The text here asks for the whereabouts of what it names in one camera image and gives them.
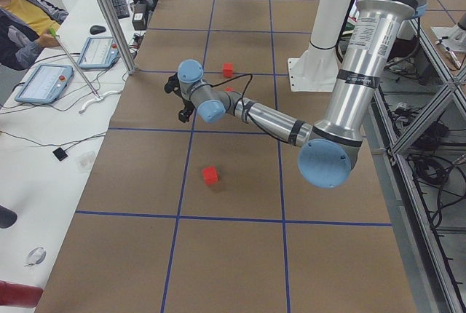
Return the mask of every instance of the computer mouse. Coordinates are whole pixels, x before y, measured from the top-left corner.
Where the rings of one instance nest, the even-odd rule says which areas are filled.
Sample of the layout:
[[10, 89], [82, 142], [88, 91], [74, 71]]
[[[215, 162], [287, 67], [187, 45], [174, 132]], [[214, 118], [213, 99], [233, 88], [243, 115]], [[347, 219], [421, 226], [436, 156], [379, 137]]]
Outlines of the computer mouse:
[[92, 35], [95, 35], [95, 34], [103, 33], [106, 30], [107, 29], [103, 25], [93, 25], [92, 27], [90, 27], [89, 32]]

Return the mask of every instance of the robotic arm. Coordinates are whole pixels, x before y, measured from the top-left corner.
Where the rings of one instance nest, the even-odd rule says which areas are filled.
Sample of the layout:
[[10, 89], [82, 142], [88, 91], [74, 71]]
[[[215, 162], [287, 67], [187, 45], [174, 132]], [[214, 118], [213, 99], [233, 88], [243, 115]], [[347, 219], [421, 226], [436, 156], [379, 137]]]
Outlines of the robotic arm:
[[183, 98], [182, 121], [194, 108], [206, 122], [225, 113], [253, 122], [291, 145], [300, 146], [298, 166], [312, 184], [333, 188], [346, 181], [358, 159], [363, 138], [360, 127], [379, 86], [390, 50], [404, 20], [425, 10], [426, 0], [357, 0], [360, 15], [355, 26], [325, 117], [307, 124], [244, 98], [238, 92], [219, 92], [203, 79], [202, 66], [183, 61], [170, 77], [166, 92]]

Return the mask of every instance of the keyboard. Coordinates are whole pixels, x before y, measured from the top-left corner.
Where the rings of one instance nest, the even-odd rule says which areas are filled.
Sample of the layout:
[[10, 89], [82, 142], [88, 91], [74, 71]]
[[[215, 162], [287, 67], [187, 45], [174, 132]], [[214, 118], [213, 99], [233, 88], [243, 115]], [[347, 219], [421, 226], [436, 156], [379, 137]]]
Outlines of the keyboard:
[[126, 4], [126, 0], [111, 0], [111, 4], [114, 5], [118, 19], [130, 16], [130, 11], [128, 9], [128, 5]]

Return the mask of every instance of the man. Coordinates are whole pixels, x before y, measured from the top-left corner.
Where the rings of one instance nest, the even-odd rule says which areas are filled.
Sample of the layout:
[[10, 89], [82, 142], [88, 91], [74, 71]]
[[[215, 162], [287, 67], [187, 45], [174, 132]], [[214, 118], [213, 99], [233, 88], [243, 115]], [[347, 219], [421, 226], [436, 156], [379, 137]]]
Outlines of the man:
[[58, 46], [57, 30], [68, 13], [45, 0], [0, 0], [0, 63], [28, 68], [45, 47]]

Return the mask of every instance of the black cylinder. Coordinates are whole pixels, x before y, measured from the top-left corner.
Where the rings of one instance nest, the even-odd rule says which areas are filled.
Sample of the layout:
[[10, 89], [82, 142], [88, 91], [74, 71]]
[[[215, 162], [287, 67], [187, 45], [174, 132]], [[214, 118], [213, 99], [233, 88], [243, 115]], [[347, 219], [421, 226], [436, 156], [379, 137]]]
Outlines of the black cylinder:
[[0, 228], [8, 228], [12, 226], [17, 219], [15, 212], [0, 205]]

